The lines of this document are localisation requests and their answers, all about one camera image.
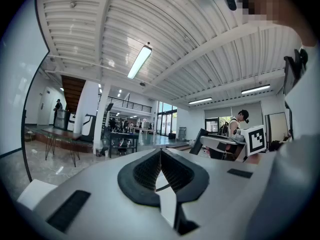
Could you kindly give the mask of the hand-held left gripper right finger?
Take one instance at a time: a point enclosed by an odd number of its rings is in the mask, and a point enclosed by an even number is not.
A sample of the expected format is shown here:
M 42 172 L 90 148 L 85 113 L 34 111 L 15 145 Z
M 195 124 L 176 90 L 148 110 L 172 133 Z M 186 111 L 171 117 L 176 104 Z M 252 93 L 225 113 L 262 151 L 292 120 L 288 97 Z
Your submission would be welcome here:
M 209 174 L 201 166 L 169 150 L 161 151 L 161 170 L 176 196 L 173 229 L 187 234 L 199 226 L 188 220 L 182 204 L 198 200 L 209 185 Z

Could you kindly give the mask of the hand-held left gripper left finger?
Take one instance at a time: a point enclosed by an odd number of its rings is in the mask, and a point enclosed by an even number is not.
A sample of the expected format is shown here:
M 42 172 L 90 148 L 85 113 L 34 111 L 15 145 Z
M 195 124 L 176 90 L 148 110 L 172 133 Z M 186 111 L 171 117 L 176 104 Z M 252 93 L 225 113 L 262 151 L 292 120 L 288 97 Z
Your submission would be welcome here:
M 117 175 L 117 183 L 123 194 L 132 202 L 149 207 L 160 207 L 156 194 L 156 182 L 161 172 L 160 149 L 126 164 Z

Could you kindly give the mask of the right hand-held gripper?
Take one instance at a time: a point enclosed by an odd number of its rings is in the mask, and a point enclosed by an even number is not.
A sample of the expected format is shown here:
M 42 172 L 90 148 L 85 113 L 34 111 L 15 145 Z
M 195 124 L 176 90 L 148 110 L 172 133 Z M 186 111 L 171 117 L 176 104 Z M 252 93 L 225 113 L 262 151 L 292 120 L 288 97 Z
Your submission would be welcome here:
M 235 129 L 231 136 L 213 134 L 201 128 L 189 153 L 198 155 L 202 146 L 213 159 L 248 161 L 266 150 L 265 127 L 257 125 Z

